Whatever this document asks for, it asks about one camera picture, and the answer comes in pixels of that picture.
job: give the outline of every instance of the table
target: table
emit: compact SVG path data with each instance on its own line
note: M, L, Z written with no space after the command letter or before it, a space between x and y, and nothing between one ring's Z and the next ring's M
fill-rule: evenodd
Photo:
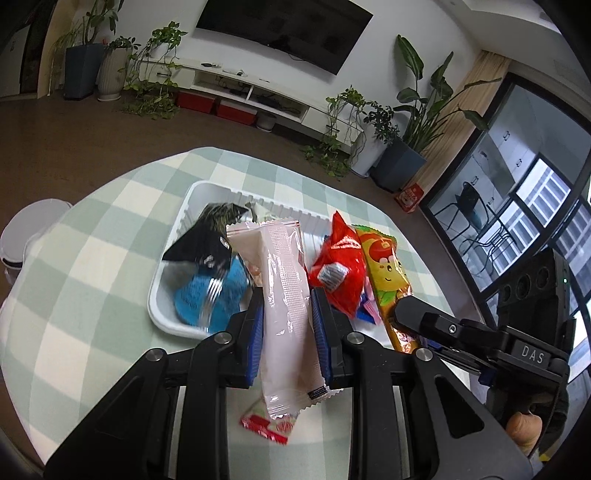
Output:
M75 205L35 244L0 313L0 361L12 402L45 462L79 420L149 348L195 340L154 326L148 290L183 197L195 181L245 189L398 239L414 294L450 312L441 289L386 214L257 158L198 148L119 177ZM236 479L347 478L351 393L302 412L287 447L238 424L259 386L228 392L230 472Z

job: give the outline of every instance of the person's thumb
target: person's thumb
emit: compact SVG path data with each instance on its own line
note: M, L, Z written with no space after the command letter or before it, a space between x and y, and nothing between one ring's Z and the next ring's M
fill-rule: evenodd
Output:
M537 415L514 413L505 428L521 451L529 455L542 433L542 419Z

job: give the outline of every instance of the screw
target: screw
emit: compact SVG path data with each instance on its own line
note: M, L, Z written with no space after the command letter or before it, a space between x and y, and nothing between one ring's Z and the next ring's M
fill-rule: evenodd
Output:
M164 356L164 350L161 348L152 348L146 352L146 359L150 362L157 362Z
M417 358L423 362L428 362L433 358L433 352L428 348L420 348L416 351Z
M350 334L347 335L347 340L349 343L352 343L354 345L359 345L360 343L363 343L363 341L365 340L365 337L363 336L363 333L351 332Z
M228 332L220 332L217 333L215 337L213 337L213 340L220 345L225 345L232 341L232 335L230 335Z

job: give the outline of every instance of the cartoon character print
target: cartoon character print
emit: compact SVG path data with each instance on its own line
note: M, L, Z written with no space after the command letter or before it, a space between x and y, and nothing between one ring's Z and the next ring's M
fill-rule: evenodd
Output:
M374 289L392 292L407 285L401 274L402 265L396 258L395 240L377 233L365 233L359 237L359 240L362 244L372 242L367 249L369 258L366 260Z

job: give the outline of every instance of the white plastic tray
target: white plastic tray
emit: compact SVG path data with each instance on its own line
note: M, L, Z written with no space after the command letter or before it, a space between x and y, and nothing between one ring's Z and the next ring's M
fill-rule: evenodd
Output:
M191 185L183 200L164 245L163 254L191 228L208 203L222 202L232 202L242 206L248 202L255 202L263 205L280 218L299 220L307 268L310 268L316 260L324 237L330 234L331 221L326 216L276 203L251 192L232 190L211 181L198 181ZM211 334L199 327L181 322L174 308L174 292L187 284L193 274L193 264L161 261L152 279L148 296L148 312L154 324L167 333L187 338L204 339ZM353 327L370 335L383 345L390 346L388 335L382 325L374 326L363 320L354 320Z

